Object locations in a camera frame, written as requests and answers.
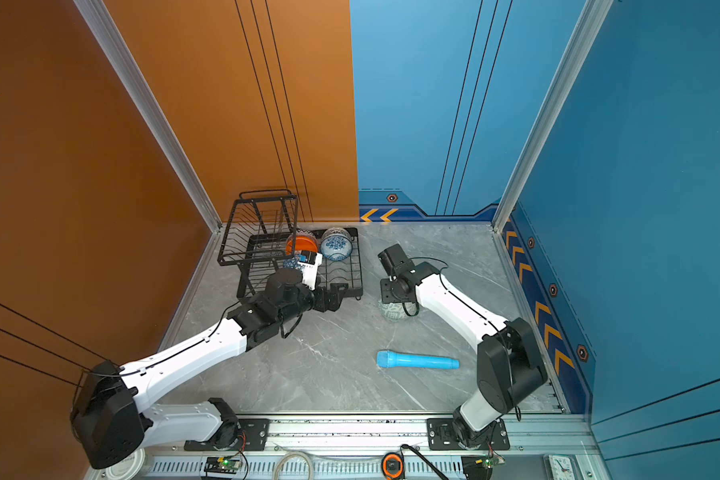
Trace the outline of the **white lattice patterned bowl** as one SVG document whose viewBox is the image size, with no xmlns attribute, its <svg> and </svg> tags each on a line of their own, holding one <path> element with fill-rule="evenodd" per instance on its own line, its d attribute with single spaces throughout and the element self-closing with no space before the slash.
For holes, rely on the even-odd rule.
<svg viewBox="0 0 720 480">
<path fill-rule="evenodd" d="M 331 228 L 326 229 L 326 230 L 321 234 L 321 238 L 322 238 L 322 239 L 326 239 L 326 238 L 329 238 L 329 237 L 331 237 L 331 236 L 336 236 L 336 235 L 341 236 L 341 237 L 344 237 L 344 238 L 347 238 L 347 239 L 351 239 L 351 238 L 352 238 L 352 236 L 351 236 L 351 234 L 349 233 L 349 231 L 348 231 L 347 229 L 345 229 L 345 228 L 342 228 L 342 227 L 331 227 Z"/>
</svg>

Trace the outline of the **green patterned white bowl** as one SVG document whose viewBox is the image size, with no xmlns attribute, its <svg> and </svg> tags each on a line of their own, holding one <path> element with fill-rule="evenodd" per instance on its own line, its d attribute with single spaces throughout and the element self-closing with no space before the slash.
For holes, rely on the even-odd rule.
<svg viewBox="0 0 720 480">
<path fill-rule="evenodd" d="M 379 302 L 378 307 L 382 316 L 389 322 L 396 323 L 408 318 L 404 304 Z"/>
</svg>

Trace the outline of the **blue floral white bowl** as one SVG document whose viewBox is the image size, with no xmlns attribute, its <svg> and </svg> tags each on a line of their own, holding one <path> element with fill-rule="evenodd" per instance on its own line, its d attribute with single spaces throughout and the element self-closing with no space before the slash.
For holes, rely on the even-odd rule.
<svg viewBox="0 0 720 480">
<path fill-rule="evenodd" d="M 320 253 L 330 261 L 344 261 L 353 251 L 350 237 L 342 234 L 331 234 L 321 239 Z"/>
</svg>

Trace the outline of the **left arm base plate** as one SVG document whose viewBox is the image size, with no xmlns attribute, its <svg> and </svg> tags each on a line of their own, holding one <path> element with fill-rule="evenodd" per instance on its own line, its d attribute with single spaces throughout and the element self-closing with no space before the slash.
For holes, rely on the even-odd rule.
<svg viewBox="0 0 720 480">
<path fill-rule="evenodd" d="M 209 440 L 188 440 L 184 443 L 183 450 L 230 453 L 263 451 L 268 438 L 269 424 L 266 418 L 227 420 Z"/>
</svg>

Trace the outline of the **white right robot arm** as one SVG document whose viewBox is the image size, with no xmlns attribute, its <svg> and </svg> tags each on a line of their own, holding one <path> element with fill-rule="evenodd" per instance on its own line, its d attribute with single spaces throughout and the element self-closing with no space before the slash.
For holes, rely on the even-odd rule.
<svg viewBox="0 0 720 480">
<path fill-rule="evenodd" d="M 522 318 L 508 320 L 458 290 L 424 257 L 419 263 L 394 244 L 378 258 L 386 272 L 382 302 L 429 310 L 459 333 L 476 353 L 477 390 L 453 413 L 457 442 L 478 449 L 496 422 L 548 381 L 535 330 Z"/>
</svg>

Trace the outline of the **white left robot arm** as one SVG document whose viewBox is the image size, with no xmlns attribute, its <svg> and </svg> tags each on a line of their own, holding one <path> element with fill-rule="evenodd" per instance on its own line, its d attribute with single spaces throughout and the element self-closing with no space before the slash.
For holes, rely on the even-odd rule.
<svg viewBox="0 0 720 480">
<path fill-rule="evenodd" d="M 105 360 L 93 367 L 70 414 L 91 467 L 103 470 L 139 449 L 174 442 L 205 450 L 238 447 L 242 428 L 223 399 L 185 405 L 162 405 L 160 399 L 221 362 L 275 336 L 288 337 L 309 311 L 337 311 L 347 288 L 310 288 L 301 271 L 281 269 L 268 277 L 263 290 L 197 335 L 122 366 Z"/>
</svg>

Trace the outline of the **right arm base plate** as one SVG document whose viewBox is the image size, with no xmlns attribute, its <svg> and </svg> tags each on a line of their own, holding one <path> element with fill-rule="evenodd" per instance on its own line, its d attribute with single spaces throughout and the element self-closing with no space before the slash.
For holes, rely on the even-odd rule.
<svg viewBox="0 0 720 480">
<path fill-rule="evenodd" d="M 429 418 L 426 426 L 428 445 L 433 451 L 511 449 L 502 419 L 491 422 L 479 431 L 472 430 L 465 421 L 456 418 Z"/>
</svg>

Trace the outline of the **orange plastic bowl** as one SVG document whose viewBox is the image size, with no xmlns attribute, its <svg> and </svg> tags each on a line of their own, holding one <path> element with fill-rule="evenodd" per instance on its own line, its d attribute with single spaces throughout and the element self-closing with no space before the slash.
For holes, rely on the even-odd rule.
<svg viewBox="0 0 720 480">
<path fill-rule="evenodd" d="M 295 255 L 298 252 L 303 251 L 318 253 L 319 245 L 317 239 L 312 235 L 303 233 L 295 233 L 294 235 L 291 235 L 286 241 L 286 254 Z"/>
</svg>

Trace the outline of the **blue geometric patterned bowl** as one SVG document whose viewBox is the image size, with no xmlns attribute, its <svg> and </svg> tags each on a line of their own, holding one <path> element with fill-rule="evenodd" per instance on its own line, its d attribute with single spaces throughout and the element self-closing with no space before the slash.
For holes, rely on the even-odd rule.
<svg viewBox="0 0 720 480">
<path fill-rule="evenodd" d="M 283 267 L 287 269 L 295 269 L 295 270 L 301 270 L 302 266 L 300 265 L 301 257 L 299 255 L 295 255 L 291 258 L 285 259 L 283 261 Z"/>
</svg>

